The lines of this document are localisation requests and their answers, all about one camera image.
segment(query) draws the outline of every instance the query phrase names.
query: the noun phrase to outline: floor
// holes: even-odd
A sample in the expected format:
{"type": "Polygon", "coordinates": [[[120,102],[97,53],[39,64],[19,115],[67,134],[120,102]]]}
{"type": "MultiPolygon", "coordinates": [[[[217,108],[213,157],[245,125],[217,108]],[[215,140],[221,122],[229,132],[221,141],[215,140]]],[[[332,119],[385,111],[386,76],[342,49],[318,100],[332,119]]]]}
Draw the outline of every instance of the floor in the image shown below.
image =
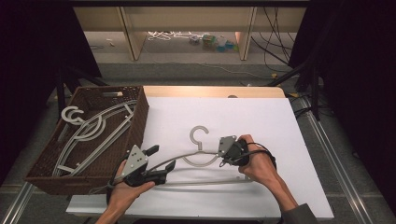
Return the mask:
{"type": "MultiPolygon", "coordinates": [[[[235,41],[233,34],[212,33],[223,35],[230,41],[235,41]]],[[[268,54],[255,43],[251,43],[246,61],[239,60],[239,54],[233,49],[218,52],[215,49],[203,49],[202,45],[194,46],[189,39],[173,37],[146,40],[142,55],[138,61],[131,62],[123,34],[120,33],[86,33],[92,45],[92,51],[103,74],[103,81],[110,85],[206,85],[206,86],[261,86],[269,83],[274,77],[281,76],[290,70],[285,64],[268,54]]],[[[263,33],[264,38],[270,34],[263,33]]],[[[254,34],[254,39],[263,47],[266,42],[260,34],[254,34]]],[[[282,44],[292,48],[295,34],[281,34],[282,44]]],[[[271,42],[280,45],[272,36],[271,42]]],[[[272,51],[282,60],[287,60],[282,49],[269,45],[272,51]]],[[[295,93],[293,85],[297,77],[293,77],[281,84],[285,93],[295,93]]],[[[337,178],[332,163],[326,156],[322,142],[318,139],[316,129],[309,113],[297,112],[306,107],[309,93],[300,92],[305,97],[290,98],[292,108],[298,115],[297,121],[306,142],[309,154],[315,165],[319,180],[326,193],[334,213],[334,219],[322,223],[363,223],[353,211],[347,193],[337,178]]],[[[345,168],[347,176],[358,192],[371,222],[367,223],[396,223],[396,218],[389,210],[384,198],[375,183],[367,174],[359,156],[353,155],[353,148],[332,110],[327,107],[326,94],[320,93],[319,103],[323,107],[319,110],[320,125],[325,130],[332,148],[345,168]]],[[[35,132],[30,138],[29,145],[18,157],[14,167],[9,172],[6,181],[0,188],[0,217],[5,217],[23,185],[23,178],[31,164],[46,145],[55,128],[57,119],[57,101],[53,93],[48,100],[48,107],[43,112],[36,125],[35,132]]],[[[67,214],[67,197],[53,196],[35,189],[28,203],[23,207],[23,213],[18,223],[94,223],[95,218],[75,217],[67,214]]],[[[125,218],[120,223],[132,223],[134,220],[125,218]]],[[[210,223],[208,221],[186,221],[184,223],[210,223]]]]}

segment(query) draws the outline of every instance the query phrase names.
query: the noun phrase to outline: hanger hook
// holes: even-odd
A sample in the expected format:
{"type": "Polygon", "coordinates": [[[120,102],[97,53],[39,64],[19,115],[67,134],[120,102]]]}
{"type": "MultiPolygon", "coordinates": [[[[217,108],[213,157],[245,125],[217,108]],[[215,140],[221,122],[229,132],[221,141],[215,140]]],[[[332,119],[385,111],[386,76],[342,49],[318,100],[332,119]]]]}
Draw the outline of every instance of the hanger hook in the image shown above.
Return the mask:
{"type": "Polygon", "coordinates": [[[197,140],[195,140],[195,138],[194,138],[194,133],[195,133],[195,131],[197,131],[198,129],[204,130],[205,133],[209,133],[209,130],[208,130],[205,126],[199,125],[199,126],[193,127],[193,128],[191,129],[191,131],[190,131],[190,140],[191,140],[195,145],[198,145],[198,151],[202,151],[202,142],[201,142],[201,141],[197,141],[197,140]]]}

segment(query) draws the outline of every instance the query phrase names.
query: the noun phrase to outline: person's right hand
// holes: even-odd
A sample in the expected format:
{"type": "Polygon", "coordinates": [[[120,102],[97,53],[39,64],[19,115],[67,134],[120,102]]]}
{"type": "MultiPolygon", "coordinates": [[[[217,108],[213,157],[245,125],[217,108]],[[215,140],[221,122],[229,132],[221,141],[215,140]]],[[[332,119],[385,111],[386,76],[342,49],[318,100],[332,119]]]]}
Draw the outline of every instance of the person's right hand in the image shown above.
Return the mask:
{"type": "MultiPolygon", "coordinates": [[[[239,139],[244,139],[247,142],[249,151],[264,149],[256,144],[250,144],[254,143],[250,134],[242,135],[239,139]]],[[[249,157],[249,163],[239,167],[239,172],[267,187],[274,194],[282,212],[295,208],[298,204],[285,181],[277,173],[270,157],[266,153],[255,153],[249,157]]]]}
{"type": "MultiPolygon", "coordinates": [[[[254,143],[253,137],[250,134],[241,135],[239,139],[247,142],[249,151],[257,149],[264,149],[254,143]]],[[[271,162],[270,157],[265,153],[255,153],[250,155],[249,163],[246,166],[239,167],[241,174],[247,175],[250,179],[263,184],[265,187],[270,188],[280,178],[276,169],[271,162]]]]}

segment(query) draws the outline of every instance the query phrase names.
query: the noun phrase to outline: person's left hand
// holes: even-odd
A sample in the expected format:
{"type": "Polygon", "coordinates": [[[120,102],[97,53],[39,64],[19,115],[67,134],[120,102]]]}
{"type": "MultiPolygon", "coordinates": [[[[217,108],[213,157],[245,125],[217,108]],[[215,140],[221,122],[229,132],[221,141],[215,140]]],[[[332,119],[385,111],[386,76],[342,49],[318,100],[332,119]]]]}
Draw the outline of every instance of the person's left hand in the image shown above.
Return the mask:
{"type": "MultiPolygon", "coordinates": [[[[125,163],[126,161],[123,161],[120,165],[117,171],[117,176],[122,174],[125,163]]],[[[120,182],[116,180],[107,209],[96,223],[115,223],[131,206],[134,200],[140,196],[140,194],[148,191],[154,186],[155,183],[151,181],[133,188],[125,184],[123,181],[120,182]]]]}

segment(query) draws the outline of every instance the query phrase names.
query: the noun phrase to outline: sleeve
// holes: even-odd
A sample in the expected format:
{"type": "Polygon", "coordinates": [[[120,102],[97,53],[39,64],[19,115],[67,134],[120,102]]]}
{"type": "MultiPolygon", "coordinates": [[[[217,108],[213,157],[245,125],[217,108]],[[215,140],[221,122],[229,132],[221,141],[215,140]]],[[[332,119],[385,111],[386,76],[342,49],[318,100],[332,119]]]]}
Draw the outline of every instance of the sleeve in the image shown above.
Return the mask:
{"type": "Polygon", "coordinates": [[[294,209],[282,213],[286,224],[317,224],[317,218],[312,213],[308,204],[304,203],[294,209]]]}

